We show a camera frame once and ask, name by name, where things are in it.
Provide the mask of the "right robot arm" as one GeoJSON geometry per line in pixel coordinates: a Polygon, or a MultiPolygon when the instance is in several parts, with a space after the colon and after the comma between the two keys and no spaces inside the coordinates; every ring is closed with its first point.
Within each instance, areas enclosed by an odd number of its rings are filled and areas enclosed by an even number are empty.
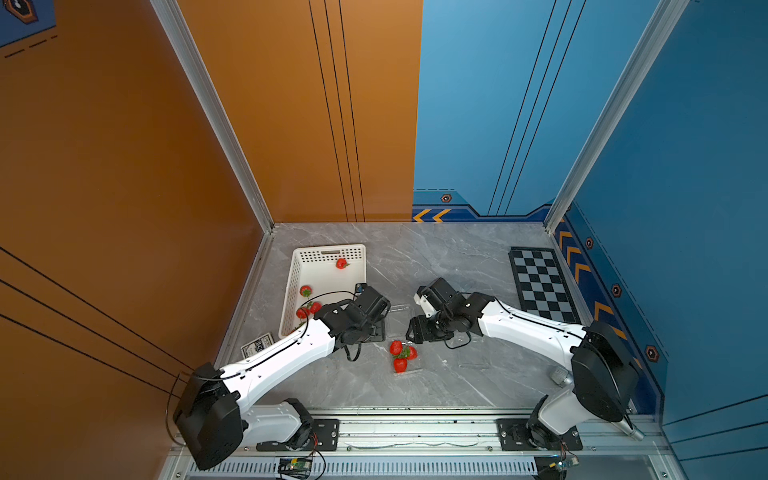
{"type": "Polygon", "coordinates": [[[571,376],[558,393],[544,396],[526,421],[523,435],[532,448],[558,449],[577,425],[590,420],[644,439],[628,413],[641,367],[610,325],[550,320],[491,295],[460,293],[443,278],[419,287],[414,301],[423,313],[410,320],[406,339],[411,343],[447,342],[457,332],[487,336],[543,355],[571,376]]]}

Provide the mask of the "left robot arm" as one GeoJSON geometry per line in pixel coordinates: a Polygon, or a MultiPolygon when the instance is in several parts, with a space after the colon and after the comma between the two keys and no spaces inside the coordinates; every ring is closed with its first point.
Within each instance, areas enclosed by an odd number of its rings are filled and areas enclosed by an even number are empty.
{"type": "Polygon", "coordinates": [[[360,284],[349,299],[321,306],[304,326],[261,352],[224,367],[205,363],[194,370],[172,419],[196,466],[209,470],[246,445],[312,448],[313,418],[298,399],[257,402],[311,363],[371,339],[390,309],[386,297],[360,284]]]}

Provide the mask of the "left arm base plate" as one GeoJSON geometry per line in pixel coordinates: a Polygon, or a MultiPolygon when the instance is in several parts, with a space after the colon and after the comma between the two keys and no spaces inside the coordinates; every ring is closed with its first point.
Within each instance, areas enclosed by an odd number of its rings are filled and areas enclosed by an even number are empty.
{"type": "Polygon", "coordinates": [[[256,449],[260,452],[333,452],[338,448],[339,427],[339,419],[315,419],[310,427],[302,426],[287,442],[262,442],[256,449]]]}

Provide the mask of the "white perforated plastic basket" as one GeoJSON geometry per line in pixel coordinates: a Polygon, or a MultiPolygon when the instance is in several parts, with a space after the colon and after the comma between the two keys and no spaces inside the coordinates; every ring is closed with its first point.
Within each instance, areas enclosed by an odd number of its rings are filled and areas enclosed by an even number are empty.
{"type": "Polygon", "coordinates": [[[296,311],[309,299],[321,304],[337,302],[350,297],[358,283],[367,282],[366,247],[363,244],[331,245],[297,248],[293,251],[285,288],[283,309],[278,335],[285,338],[304,320],[296,311]],[[337,269],[339,258],[345,258],[349,266],[337,269]],[[310,298],[302,297],[303,285],[312,288],[310,298]]]}

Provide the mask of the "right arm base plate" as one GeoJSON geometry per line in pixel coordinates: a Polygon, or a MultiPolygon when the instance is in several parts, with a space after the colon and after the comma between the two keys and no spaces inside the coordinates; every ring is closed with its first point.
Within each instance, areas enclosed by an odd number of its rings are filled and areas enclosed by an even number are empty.
{"type": "Polygon", "coordinates": [[[533,426],[528,421],[516,418],[501,418],[496,421],[497,433],[503,451],[581,451],[583,443],[576,427],[565,434],[557,435],[540,423],[533,426]]]}

